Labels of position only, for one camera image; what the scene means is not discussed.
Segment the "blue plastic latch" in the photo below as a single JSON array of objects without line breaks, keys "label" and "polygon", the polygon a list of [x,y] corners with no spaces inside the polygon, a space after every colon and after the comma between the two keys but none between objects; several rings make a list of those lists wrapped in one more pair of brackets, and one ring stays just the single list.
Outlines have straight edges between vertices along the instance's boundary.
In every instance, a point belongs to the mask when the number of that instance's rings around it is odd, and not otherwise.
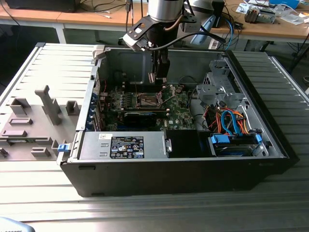
[{"label": "blue plastic latch", "polygon": [[213,144],[229,144],[230,140],[226,134],[215,134],[211,137]]},{"label": "blue plastic latch", "polygon": [[68,144],[60,144],[58,146],[58,152],[69,152],[70,146]]},{"label": "blue plastic latch", "polygon": [[256,138],[256,140],[257,140],[258,143],[261,143],[261,142],[262,142],[262,137],[261,137],[259,134],[257,134],[257,135],[255,136],[255,138]]}]

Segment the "blue cable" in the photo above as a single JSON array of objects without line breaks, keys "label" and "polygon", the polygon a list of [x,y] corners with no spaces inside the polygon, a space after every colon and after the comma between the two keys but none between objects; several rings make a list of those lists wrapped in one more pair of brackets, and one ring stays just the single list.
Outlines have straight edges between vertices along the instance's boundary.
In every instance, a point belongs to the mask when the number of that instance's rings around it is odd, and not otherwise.
[{"label": "blue cable", "polygon": [[226,18],[225,18],[226,22],[230,25],[230,28],[231,28],[231,38],[230,38],[230,42],[228,43],[227,47],[226,47],[226,50],[229,48],[229,46],[231,45],[231,42],[232,42],[232,39],[233,39],[233,27],[232,27],[232,24],[230,21],[228,21]]},{"label": "blue cable", "polygon": [[239,127],[237,126],[236,116],[233,114],[232,111],[226,110],[226,111],[224,111],[224,112],[222,113],[222,115],[221,115],[221,124],[222,124],[222,128],[223,128],[224,130],[226,130],[226,132],[228,132],[230,135],[233,135],[233,133],[232,133],[228,128],[226,128],[226,126],[225,126],[225,124],[224,124],[225,115],[228,114],[228,113],[232,116],[233,126],[234,126],[235,133],[236,133],[236,134],[239,134],[240,136],[242,136],[242,133],[241,133]]}]

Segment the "side panel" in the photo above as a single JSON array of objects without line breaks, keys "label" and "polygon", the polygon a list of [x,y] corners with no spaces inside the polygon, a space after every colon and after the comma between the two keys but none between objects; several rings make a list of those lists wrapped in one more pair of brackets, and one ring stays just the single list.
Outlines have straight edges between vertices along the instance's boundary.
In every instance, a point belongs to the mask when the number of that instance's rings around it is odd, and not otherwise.
[{"label": "side panel", "polygon": [[61,165],[83,197],[250,190],[266,176],[289,167],[286,159]]}]

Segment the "sticker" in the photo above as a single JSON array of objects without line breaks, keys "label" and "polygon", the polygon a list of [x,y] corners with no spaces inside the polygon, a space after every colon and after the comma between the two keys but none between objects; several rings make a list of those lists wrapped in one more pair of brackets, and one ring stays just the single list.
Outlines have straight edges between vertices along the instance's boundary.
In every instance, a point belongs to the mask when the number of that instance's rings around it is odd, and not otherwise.
[{"label": "sticker", "polygon": [[143,159],[144,158],[144,137],[126,136],[112,137],[111,155],[112,159]]},{"label": "sticker", "polygon": [[111,139],[112,134],[99,134],[98,139]]}]

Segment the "desk leg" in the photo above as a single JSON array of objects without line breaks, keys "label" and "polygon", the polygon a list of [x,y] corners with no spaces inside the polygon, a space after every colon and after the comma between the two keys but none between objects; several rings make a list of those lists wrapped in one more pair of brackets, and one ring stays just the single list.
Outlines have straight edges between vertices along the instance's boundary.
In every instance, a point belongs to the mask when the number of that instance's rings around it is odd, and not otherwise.
[{"label": "desk leg", "polygon": [[56,29],[59,43],[66,44],[66,37],[64,36],[64,26],[63,23],[55,23],[54,28]]}]

